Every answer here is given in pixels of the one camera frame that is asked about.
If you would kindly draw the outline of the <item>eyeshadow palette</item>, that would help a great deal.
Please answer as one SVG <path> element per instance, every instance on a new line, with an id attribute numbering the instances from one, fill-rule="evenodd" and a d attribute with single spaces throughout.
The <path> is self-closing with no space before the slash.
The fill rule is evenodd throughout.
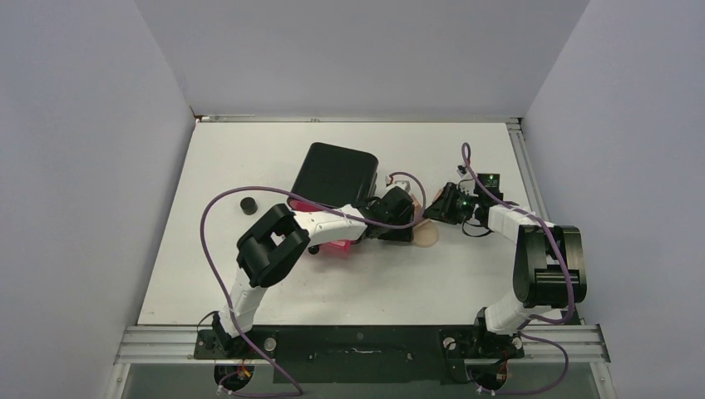
<path id="1" fill-rule="evenodd" d="M 433 206 L 439 207 L 444 199 L 445 199 L 445 189 L 441 188 L 436 193 L 436 196 L 434 197 L 434 200 L 431 204 L 431 207 L 433 207 Z"/>

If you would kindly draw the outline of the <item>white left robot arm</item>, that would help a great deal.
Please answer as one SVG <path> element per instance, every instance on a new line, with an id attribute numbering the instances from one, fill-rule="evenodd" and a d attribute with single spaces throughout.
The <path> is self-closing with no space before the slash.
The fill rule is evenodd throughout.
<path id="1" fill-rule="evenodd" d="M 327 212 L 292 210 L 276 204 L 238 240 L 238 271 L 226 304 L 212 323 L 215 346 L 226 357 L 238 357 L 248 345 L 247 332 L 268 288 L 285 279 L 304 252 L 343 241 L 387 239 L 409 242 L 417 223 L 414 199 L 400 185 L 384 196 L 346 204 Z"/>

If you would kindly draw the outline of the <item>pink drawer with black knob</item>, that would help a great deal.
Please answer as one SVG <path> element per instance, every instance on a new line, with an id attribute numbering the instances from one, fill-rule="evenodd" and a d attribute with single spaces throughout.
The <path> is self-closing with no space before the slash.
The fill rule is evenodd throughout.
<path id="1" fill-rule="evenodd" d="M 317 206 L 311 205 L 309 203 L 305 203 L 301 200 L 298 199 L 290 199 L 288 201 L 288 206 L 295 211 L 300 211 L 300 212 L 317 212 L 320 210 Z"/>

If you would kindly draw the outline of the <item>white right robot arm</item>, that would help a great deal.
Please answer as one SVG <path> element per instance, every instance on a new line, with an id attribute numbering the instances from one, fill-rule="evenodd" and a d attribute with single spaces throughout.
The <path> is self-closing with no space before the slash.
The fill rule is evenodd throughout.
<path id="1" fill-rule="evenodd" d="M 510 291 L 479 313 L 484 323 L 471 330 L 471 348 L 490 356 L 512 334 L 531 321 L 561 324 L 569 321 L 587 293 L 581 233 L 569 225 L 552 224 L 535 213 L 507 202 L 500 176 L 480 173 L 466 190 L 448 183 L 424 211 L 427 219 L 446 224 L 475 220 L 490 234 L 515 246 Z"/>

